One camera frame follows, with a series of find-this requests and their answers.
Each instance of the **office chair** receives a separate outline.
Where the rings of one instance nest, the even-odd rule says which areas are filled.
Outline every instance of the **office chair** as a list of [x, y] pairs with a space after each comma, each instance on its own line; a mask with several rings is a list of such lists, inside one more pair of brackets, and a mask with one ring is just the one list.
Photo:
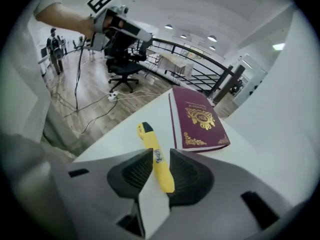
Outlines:
[[148, 42], [143, 42], [138, 53], [133, 54], [129, 54], [127, 49], [121, 50], [121, 47], [114, 46], [112, 46], [110, 50], [104, 51], [104, 54], [107, 55], [106, 65], [108, 68], [108, 72], [115, 73], [116, 75], [121, 76], [121, 78], [110, 79], [108, 81], [109, 84], [113, 81], [117, 81], [116, 85], [110, 90], [111, 93], [114, 91], [114, 88], [122, 83], [126, 84], [129, 87], [130, 93], [133, 93], [134, 90], [130, 86], [129, 82], [135, 82], [135, 84], [137, 85], [139, 83], [139, 80], [130, 79], [128, 78], [128, 76], [138, 73], [140, 70], [145, 68], [137, 64], [137, 62], [145, 61], [147, 59], [147, 48], [152, 44], [152, 42], [152, 39]]

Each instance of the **white desk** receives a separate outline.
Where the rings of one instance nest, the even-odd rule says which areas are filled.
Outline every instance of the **white desk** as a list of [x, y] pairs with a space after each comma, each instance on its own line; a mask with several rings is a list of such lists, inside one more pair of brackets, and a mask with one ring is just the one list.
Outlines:
[[[175, 147], [168, 97], [170, 91], [122, 121], [83, 152], [75, 162], [104, 159], [144, 149], [144, 144], [137, 134], [137, 125], [147, 122], [153, 128], [163, 155], [170, 164], [170, 149]], [[224, 121], [222, 124], [231, 145], [201, 155], [238, 165], [259, 177], [259, 163], [253, 147]], [[161, 191], [153, 172], [139, 194], [139, 207], [148, 239], [170, 213], [168, 196]]]

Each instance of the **wooden floor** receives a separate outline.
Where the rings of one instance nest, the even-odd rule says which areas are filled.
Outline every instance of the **wooden floor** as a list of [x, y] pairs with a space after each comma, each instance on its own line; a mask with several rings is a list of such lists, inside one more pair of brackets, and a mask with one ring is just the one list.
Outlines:
[[[114, 74], [108, 73], [106, 60], [101, 52], [90, 55], [89, 51], [83, 51], [81, 75], [77, 88], [78, 109], [80, 111], [74, 112], [76, 110], [74, 91], [79, 57], [79, 51], [68, 54], [62, 59], [64, 72], [57, 75], [55, 70], [49, 67], [43, 79], [51, 93], [52, 102], [57, 111], [64, 117], [65, 122], [75, 134], [81, 138], [81, 141], [90, 146], [117, 124], [154, 100], [156, 96], [148, 96], [151, 94], [144, 92], [130, 94], [129, 88], [125, 84], [121, 84], [115, 91], [125, 95], [118, 96], [119, 100], [115, 108], [108, 115], [92, 121], [88, 125], [92, 119], [104, 115], [115, 105], [115, 102], [108, 100], [108, 94], [116, 83], [108, 83], [108, 80]], [[161, 95], [173, 85], [152, 72], [145, 76], [146, 72], [143, 70], [132, 75], [132, 78], [139, 80], [139, 84], [130, 83], [134, 92], [145, 91]], [[226, 118], [237, 108], [233, 104], [230, 94], [226, 95], [214, 109], [220, 118]]]

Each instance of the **ceiling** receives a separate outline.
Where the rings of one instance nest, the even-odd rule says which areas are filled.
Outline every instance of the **ceiling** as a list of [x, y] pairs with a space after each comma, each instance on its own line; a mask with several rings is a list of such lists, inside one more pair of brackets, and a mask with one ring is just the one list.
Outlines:
[[[71, 8], [86, 11], [88, 0], [63, 0]], [[172, 36], [185, 34], [193, 43], [223, 57], [235, 42], [250, 34], [265, 19], [292, 3], [290, 0], [122, 0], [129, 7], [128, 17], [145, 22]], [[171, 24], [173, 30], [164, 28]], [[215, 35], [218, 42], [207, 37]]]

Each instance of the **railing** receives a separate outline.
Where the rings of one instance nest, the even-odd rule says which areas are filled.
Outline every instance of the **railing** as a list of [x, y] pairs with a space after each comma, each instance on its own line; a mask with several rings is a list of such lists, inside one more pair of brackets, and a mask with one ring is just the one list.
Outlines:
[[[132, 47], [132, 52], [138, 51], [141, 47], [142, 42], [137, 41]], [[178, 57], [192, 62], [193, 70], [190, 79], [187, 79], [182, 72], [176, 72], [175, 70], [169, 71], [165, 68], [164, 74], [170, 78], [174, 84], [187, 84], [191, 85], [194, 89], [204, 93], [206, 96], [210, 96], [217, 90], [221, 90], [220, 86], [228, 75], [233, 76], [235, 73], [231, 71], [231, 68], [227, 68], [214, 59], [183, 45], [162, 40], [158, 38], [153, 39], [151, 48], [161, 49], [168, 51], [171, 54], [175, 54]], [[158, 72], [158, 66], [161, 63], [160, 55], [157, 53], [147, 56], [146, 62], [149, 64], [148, 70]]]

